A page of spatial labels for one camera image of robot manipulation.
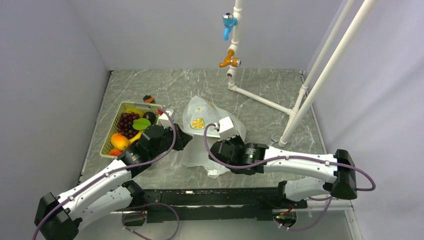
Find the white plastic bag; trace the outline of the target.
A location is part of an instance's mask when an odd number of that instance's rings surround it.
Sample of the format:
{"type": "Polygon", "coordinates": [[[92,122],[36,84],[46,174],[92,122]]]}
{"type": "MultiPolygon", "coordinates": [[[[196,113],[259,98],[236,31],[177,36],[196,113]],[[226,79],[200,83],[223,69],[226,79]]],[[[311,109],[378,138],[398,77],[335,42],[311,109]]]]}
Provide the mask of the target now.
{"type": "Polygon", "coordinates": [[[232,124],[245,140],[246,126],[232,113],[216,106],[199,96],[194,96],[182,113],[183,131],[192,136],[192,140],[179,151],[174,157],[171,168],[173,170],[185,166],[203,167],[207,171],[207,176],[217,178],[230,170],[209,159],[208,152],[204,145],[204,129],[206,125],[218,123],[221,119],[231,118],[232,124]]]}

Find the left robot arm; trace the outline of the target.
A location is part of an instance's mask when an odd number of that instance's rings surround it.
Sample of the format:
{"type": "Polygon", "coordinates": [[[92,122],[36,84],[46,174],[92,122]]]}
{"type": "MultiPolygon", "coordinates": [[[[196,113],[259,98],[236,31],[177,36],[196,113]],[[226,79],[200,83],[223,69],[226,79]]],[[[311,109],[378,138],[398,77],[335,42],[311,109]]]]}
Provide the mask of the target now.
{"type": "Polygon", "coordinates": [[[90,223],[120,209],[139,209],[145,202],[144,190],[133,178],[164,158],[172,150],[182,151],[192,140],[178,124],[149,126],[106,168],[85,182],[39,201],[34,224],[36,239],[73,240],[90,223]]]}

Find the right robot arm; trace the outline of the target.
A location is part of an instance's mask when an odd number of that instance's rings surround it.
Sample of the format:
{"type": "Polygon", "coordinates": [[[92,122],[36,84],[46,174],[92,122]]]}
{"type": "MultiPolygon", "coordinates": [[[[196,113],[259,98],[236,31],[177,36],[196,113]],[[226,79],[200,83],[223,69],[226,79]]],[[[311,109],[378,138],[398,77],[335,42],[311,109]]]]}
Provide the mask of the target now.
{"type": "Polygon", "coordinates": [[[307,154],[286,151],[238,138],[219,140],[207,148],[209,158],[234,174],[289,173],[300,180],[284,180],[275,194],[276,203],[287,208],[293,202],[328,194],[342,200],[358,197],[355,163],[350,153],[307,154]]]}

